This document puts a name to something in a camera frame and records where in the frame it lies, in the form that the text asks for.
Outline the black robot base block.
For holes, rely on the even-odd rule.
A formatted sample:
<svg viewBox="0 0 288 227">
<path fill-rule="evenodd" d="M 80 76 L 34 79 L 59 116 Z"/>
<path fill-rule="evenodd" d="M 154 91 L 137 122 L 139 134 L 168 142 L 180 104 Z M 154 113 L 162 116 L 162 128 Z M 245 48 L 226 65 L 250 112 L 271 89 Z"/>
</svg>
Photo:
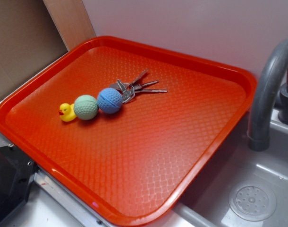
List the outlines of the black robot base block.
<svg viewBox="0 0 288 227">
<path fill-rule="evenodd" d="M 27 204 L 35 170 L 35 162 L 18 147 L 0 147 L 0 226 Z"/>
</svg>

